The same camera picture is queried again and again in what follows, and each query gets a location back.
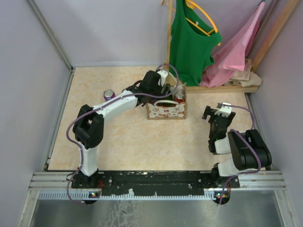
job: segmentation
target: wooden beam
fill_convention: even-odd
[[[263,58],[265,57],[266,53],[268,52],[270,46],[278,36],[279,32],[283,28],[284,24],[286,23],[289,16],[292,14],[294,8],[299,3],[300,0],[288,0],[286,5],[284,6],[282,12],[278,16],[277,20],[275,21],[274,25],[269,31],[268,36],[266,37],[265,41],[263,42],[262,46],[260,47],[257,55],[252,60],[252,71],[255,72],[260,63],[262,62]]]
[[[186,87],[187,93],[253,93],[259,86]]]
[[[168,20],[167,20],[167,43],[166,43],[166,63],[169,63],[169,56],[170,56],[170,40],[171,40],[171,18],[172,18],[172,0],[169,0],[169,11],[168,11]]]

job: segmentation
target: green tank top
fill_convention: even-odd
[[[190,24],[186,17],[204,31],[212,30],[186,5],[185,0],[177,0],[175,19],[171,26],[169,62],[176,68],[183,83],[187,83],[187,86],[199,86],[202,71],[214,64],[212,49],[222,38],[219,32],[212,32],[210,36],[205,35]]]

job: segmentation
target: soda can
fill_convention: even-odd
[[[106,90],[104,93],[103,93],[103,97],[105,99],[105,101],[108,101],[112,98],[114,98],[116,95],[114,93],[113,90]]]
[[[175,93],[174,101],[178,103],[185,102],[185,92],[184,91],[177,91]]]

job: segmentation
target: yellow hanger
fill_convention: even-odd
[[[213,22],[213,20],[210,18],[210,16],[201,8],[201,7],[199,7],[197,4],[195,4],[192,0],[185,0],[186,2],[186,5],[188,6],[188,7],[190,7],[191,9],[194,9],[194,8],[198,8],[206,17],[207,17],[207,19],[210,21],[210,23],[212,24],[212,26],[214,27],[211,31],[209,31],[209,32],[206,32],[206,31],[204,31],[202,28],[200,28],[198,25],[196,25],[194,22],[192,22],[191,20],[189,20],[188,18],[186,18],[186,20],[189,22],[189,23],[191,23],[193,26],[195,26],[197,29],[199,29],[201,32],[203,32],[205,35],[207,35],[207,36],[210,36],[210,34],[213,32],[213,31],[215,31],[216,33],[218,32],[218,29],[217,29],[217,26],[214,24],[214,22]]]

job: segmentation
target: pink cloth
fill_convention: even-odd
[[[199,84],[200,86],[221,86],[232,77],[236,70],[244,70],[245,51],[264,6],[264,2],[260,3],[245,26],[214,55],[215,63],[206,69],[202,82]]]

